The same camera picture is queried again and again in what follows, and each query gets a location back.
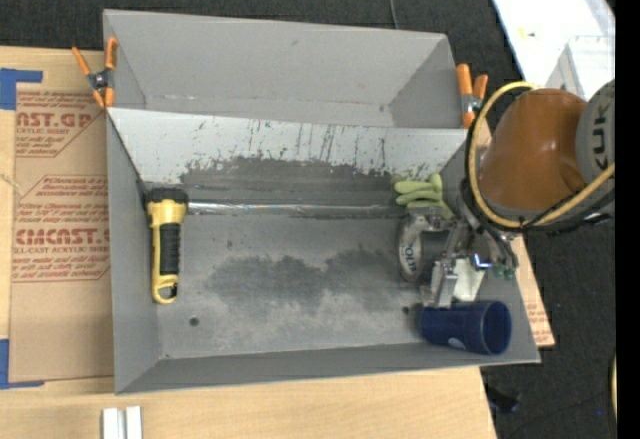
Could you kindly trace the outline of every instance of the clamp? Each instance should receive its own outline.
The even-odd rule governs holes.
[[[107,48],[105,50],[105,68],[98,72],[92,73],[89,69],[86,59],[80,53],[80,50],[75,46],[71,48],[71,52],[76,57],[78,65],[82,70],[82,73],[89,80],[89,85],[93,89],[93,97],[100,108],[113,106],[115,99],[115,93],[113,87],[111,87],[112,73],[116,68],[117,58],[116,50],[118,48],[118,40],[115,37],[110,37],[107,41]]]
[[[456,66],[456,76],[462,100],[462,125],[468,130],[476,118],[476,111],[482,106],[489,76],[485,74],[479,75],[472,84],[471,70],[468,64],[458,64]]]

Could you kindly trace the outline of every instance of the blue cup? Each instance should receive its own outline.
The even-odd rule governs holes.
[[[418,329],[435,345],[499,355],[511,342],[511,314],[499,301],[460,302],[450,308],[423,307],[418,314]]]

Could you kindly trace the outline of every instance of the gray panel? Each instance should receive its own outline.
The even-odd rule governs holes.
[[[185,175],[225,171],[247,160],[352,167],[426,178],[439,171],[465,137],[465,130],[379,128],[112,108],[134,165],[145,181],[177,185]]]
[[[119,391],[158,358],[151,299],[149,228],[136,190],[136,172],[107,119],[109,221],[115,387]]]
[[[403,308],[419,295],[396,270],[397,224],[189,216],[180,297],[157,310],[163,354],[184,358],[412,341]]]
[[[459,128],[462,104],[453,67],[443,38],[391,103],[394,123],[404,128]]]
[[[127,11],[106,11],[104,22],[126,47],[149,109],[328,124],[460,125],[457,89],[438,83],[443,59],[451,62],[447,82],[455,78],[442,34]],[[419,85],[434,82],[437,89],[423,96],[424,113],[396,117],[398,107],[389,105],[419,69]]]

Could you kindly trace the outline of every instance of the cardboard sheet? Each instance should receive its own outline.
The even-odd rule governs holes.
[[[69,50],[1,48],[0,66],[43,72],[17,86],[9,381],[110,375],[104,113]]]

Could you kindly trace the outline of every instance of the yellow-green glove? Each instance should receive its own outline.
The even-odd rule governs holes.
[[[442,178],[434,172],[428,181],[398,181],[394,190],[400,195],[396,203],[410,209],[438,206],[442,208],[442,217],[450,219],[453,212],[442,200]]]

